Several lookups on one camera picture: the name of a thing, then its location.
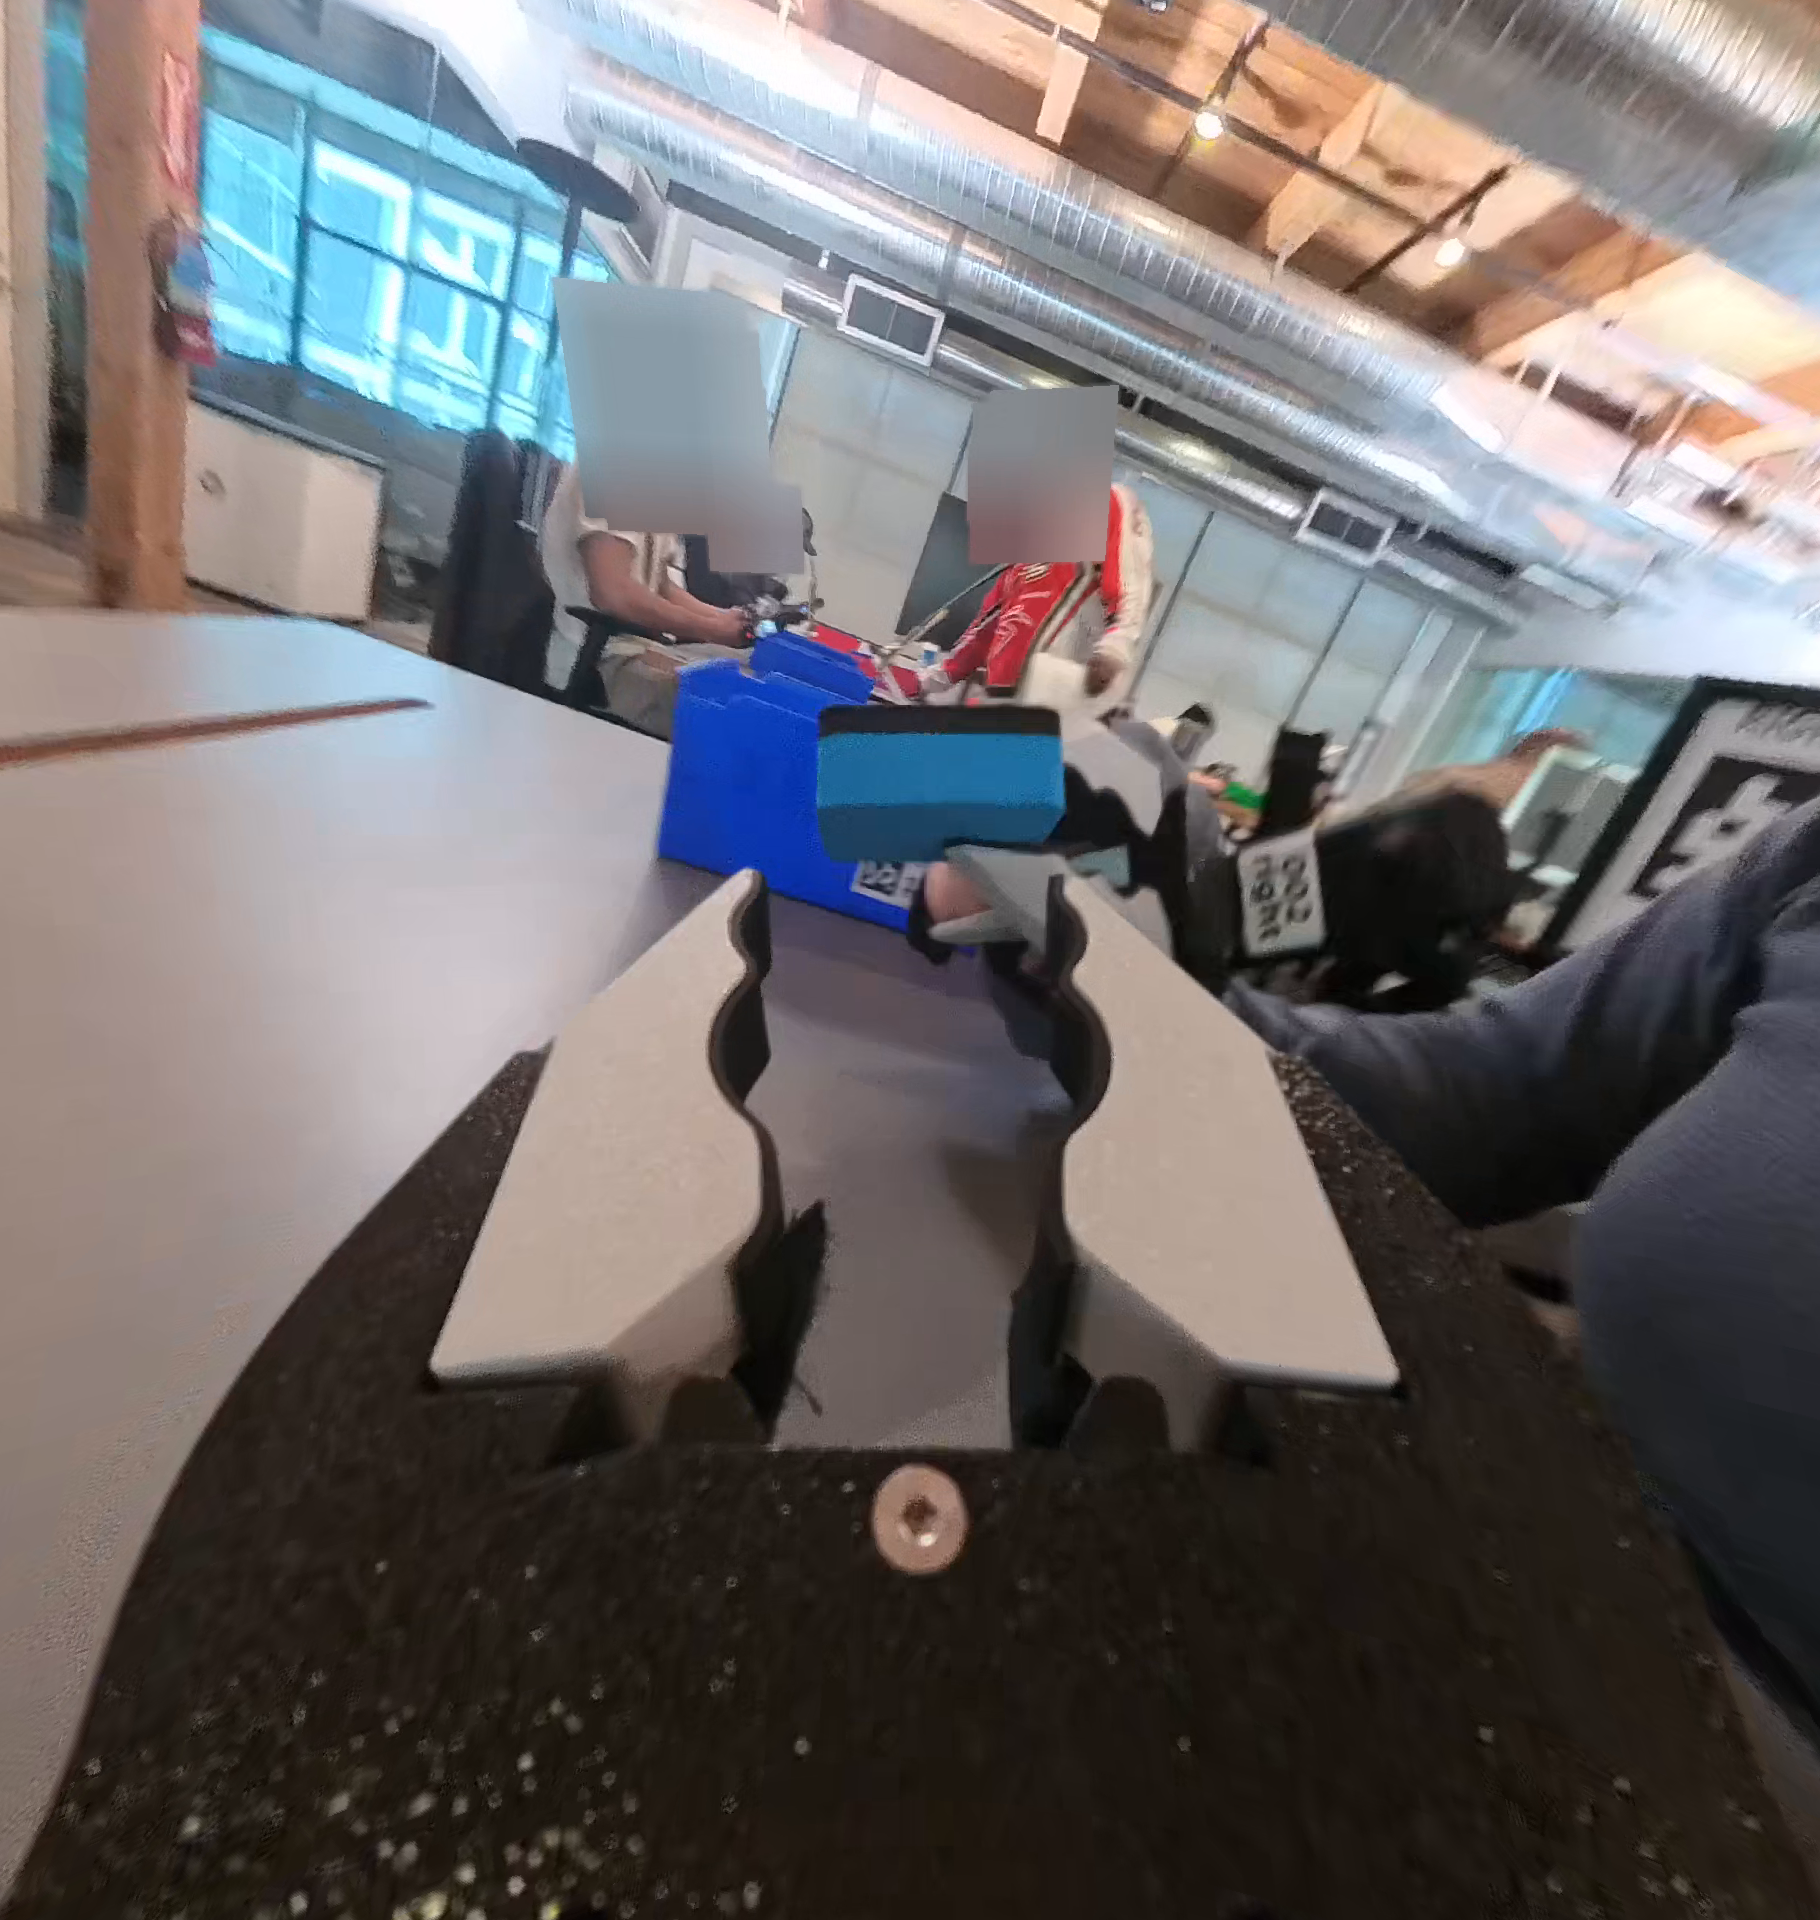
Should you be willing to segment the large framed marker sign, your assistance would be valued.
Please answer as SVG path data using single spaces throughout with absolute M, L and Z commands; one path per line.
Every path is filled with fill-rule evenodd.
M 1562 891 L 1532 954 L 1551 963 L 1820 799 L 1820 689 L 1698 678 Z

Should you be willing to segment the red fire extinguisher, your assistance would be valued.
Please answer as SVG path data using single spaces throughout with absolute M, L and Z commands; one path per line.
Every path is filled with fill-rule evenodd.
M 150 267 L 150 336 L 174 365 L 208 370 L 218 361 L 214 274 L 202 234 L 175 216 L 160 216 L 147 237 Z

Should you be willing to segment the black floor lamp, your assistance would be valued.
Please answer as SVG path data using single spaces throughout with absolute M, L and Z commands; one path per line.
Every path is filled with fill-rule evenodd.
M 517 216 L 493 419 L 516 443 L 569 463 L 574 437 L 555 283 L 621 283 L 624 262 L 609 258 L 599 232 L 608 226 L 624 239 L 637 203 L 580 153 L 528 138 L 516 156 L 539 186 Z

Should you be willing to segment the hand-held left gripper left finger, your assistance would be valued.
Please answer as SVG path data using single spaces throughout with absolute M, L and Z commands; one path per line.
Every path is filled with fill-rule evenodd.
M 558 1032 L 432 1348 L 441 1388 L 571 1385 L 590 1442 L 626 1445 L 716 1380 L 774 1437 L 826 1224 L 786 1210 L 750 1110 L 770 934 L 741 871 Z

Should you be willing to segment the blue plastic bin with tag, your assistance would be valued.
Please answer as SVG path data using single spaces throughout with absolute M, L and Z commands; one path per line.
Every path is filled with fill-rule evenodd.
M 686 669 L 673 708 L 657 851 L 716 877 L 755 868 L 781 900 L 901 930 L 924 902 L 929 868 L 901 859 L 839 862 L 822 848 L 815 776 L 824 713 L 941 731 L 976 722 L 1014 734 L 1032 722 L 1030 711 L 1011 705 L 853 702 L 797 678 L 759 675 L 747 666 Z

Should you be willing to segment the black office chair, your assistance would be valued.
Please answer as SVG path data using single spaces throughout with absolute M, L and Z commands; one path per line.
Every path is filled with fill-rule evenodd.
M 565 599 L 561 564 L 543 559 L 537 513 L 558 470 L 539 444 L 501 427 L 465 440 L 428 653 L 516 692 L 608 716 L 609 626 L 582 598 Z

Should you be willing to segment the wooden post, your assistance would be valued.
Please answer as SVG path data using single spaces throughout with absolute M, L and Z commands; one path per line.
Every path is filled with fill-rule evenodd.
M 197 2 L 85 2 L 85 556 L 104 611 L 189 604 L 189 368 L 158 342 L 150 241 L 194 226 Z

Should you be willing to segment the person's right forearm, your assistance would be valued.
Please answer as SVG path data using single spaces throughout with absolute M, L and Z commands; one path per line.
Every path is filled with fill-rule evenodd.
M 1667 1114 L 1716 1161 L 1820 1124 L 1820 796 L 1531 981 L 1415 1016 L 1225 1007 L 1462 1222 L 1587 1199 Z

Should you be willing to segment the duct vent grille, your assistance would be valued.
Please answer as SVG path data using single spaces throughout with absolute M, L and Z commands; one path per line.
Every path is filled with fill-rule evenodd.
M 835 330 L 891 361 L 929 372 L 943 340 L 946 314 L 887 283 L 851 273 Z
M 1323 487 L 1306 498 L 1292 528 L 1292 542 L 1370 571 L 1385 556 L 1399 530 L 1401 516 Z

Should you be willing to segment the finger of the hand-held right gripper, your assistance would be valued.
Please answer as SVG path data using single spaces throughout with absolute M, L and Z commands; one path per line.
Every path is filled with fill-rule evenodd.
M 1138 924 L 1121 891 L 1129 880 L 1124 848 L 1061 853 L 953 844 L 922 874 L 909 946 L 946 958 L 951 947 L 1017 944 L 1045 960 L 1056 902 L 1101 947 L 1135 954 Z
M 1191 783 L 1168 741 L 1136 720 L 1076 720 L 1062 742 L 1062 862 L 1133 895 L 1185 900 Z

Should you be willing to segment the white recycling cabinet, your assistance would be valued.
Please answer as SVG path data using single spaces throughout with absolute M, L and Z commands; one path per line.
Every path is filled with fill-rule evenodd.
M 373 611 L 386 470 L 247 406 L 194 397 L 182 552 L 191 585 L 358 626 Z

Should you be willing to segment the wide silver ceiling duct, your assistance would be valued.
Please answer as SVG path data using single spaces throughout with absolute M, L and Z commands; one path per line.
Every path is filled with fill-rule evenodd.
M 1497 137 L 1820 314 L 1820 16 L 1536 2 L 1457 23 L 1467 105 Z

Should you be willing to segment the blue sponge with black layer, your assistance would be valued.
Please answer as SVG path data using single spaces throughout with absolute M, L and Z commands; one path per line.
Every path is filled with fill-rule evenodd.
M 936 862 L 953 844 L 1032 849 L 1064 809 L 1061 718 L 1042 706 L 826 706 L 815 823 L 841 862 Z

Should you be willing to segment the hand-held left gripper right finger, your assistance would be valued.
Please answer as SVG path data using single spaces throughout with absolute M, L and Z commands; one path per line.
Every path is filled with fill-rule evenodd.
M 1265 1047 L 1082 877 L 1045 877 L 1039 944 L 1069 1111 L 1012 1301 L 1019 1446 L 1064 1445 L 1113 1381 L 1180 1453 L 1223 1453 L 1250 1388 L 1397 1395 Z

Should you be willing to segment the long silver ceiling duct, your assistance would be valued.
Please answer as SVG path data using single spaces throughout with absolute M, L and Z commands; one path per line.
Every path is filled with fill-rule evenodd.
M 1099 220 L 1093 262 L 1052 239 L 993 237 L 987 215 L 924 206 L 602 56 L 577 63 L 564 113 L 571 132 L 936 307 L 1540 564 L 1570 580 L 1565 598 L 1579 607 L 1634 596 L 1668 557 L 1651 527 L 1478 444 L 1465 381 L 1439 354 L 1346 324 L 1330 303 L 1191 262 L 1161 239 L 1124 239 L 1113 219 Z

